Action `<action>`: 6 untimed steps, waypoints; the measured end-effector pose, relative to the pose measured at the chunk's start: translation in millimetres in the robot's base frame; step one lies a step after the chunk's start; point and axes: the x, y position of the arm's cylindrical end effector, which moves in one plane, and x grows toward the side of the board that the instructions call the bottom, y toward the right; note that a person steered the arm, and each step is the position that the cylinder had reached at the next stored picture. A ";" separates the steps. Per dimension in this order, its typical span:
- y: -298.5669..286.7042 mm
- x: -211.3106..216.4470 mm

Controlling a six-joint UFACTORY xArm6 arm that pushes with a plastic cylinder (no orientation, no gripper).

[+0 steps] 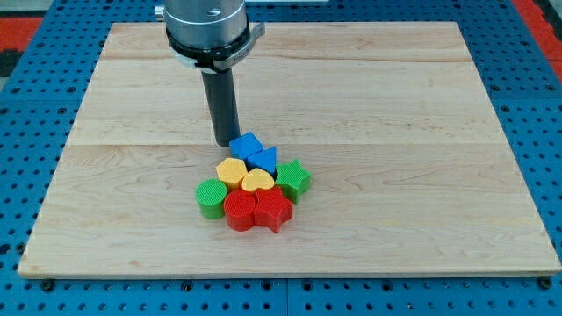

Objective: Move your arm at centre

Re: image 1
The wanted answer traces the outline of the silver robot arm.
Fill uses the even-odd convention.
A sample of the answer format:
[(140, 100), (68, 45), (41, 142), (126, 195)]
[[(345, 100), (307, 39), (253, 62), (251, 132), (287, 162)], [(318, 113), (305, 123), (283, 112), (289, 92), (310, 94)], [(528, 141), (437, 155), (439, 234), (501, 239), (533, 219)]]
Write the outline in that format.
[(265, 34), (265, 24), (249, 24), (244, 0), (163, 0), (154, 12), (177, 60), (211, 74), (233, 68)]

